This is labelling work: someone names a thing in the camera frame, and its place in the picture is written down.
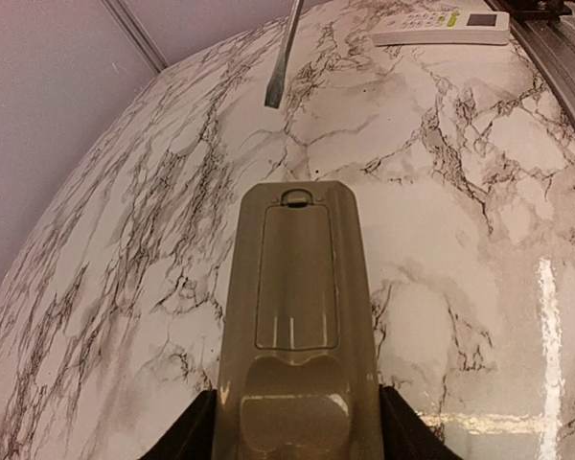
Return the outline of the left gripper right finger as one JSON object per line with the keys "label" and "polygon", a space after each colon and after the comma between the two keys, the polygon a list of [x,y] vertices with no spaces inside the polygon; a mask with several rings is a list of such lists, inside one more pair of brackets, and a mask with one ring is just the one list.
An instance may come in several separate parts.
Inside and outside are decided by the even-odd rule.
{"label": "left gripper right finger", "polygon": [[384,458],[389,460],[455,460],[415,410],[392,386],[379,388]]}

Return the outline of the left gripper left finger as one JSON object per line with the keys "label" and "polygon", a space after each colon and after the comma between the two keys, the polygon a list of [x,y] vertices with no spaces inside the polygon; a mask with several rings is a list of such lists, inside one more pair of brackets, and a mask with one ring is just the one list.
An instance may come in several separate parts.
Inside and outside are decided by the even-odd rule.
{"label": "left gripper left finger", "polygon": [[209,460],[215,429],[217,391],[200,392],[143,460]]}

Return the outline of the yellow handle screwdriver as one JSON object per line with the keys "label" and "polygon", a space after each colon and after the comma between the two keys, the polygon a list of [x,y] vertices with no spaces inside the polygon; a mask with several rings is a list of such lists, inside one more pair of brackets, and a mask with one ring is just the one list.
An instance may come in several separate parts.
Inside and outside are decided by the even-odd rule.
{"label": "yellow handle screwdriver", "polygon": [[285,91],[285,82],[293,41],[303,9],[303,0],[294,0],[284,29],[279,54],[266,87],[264,105],[278,109]]}

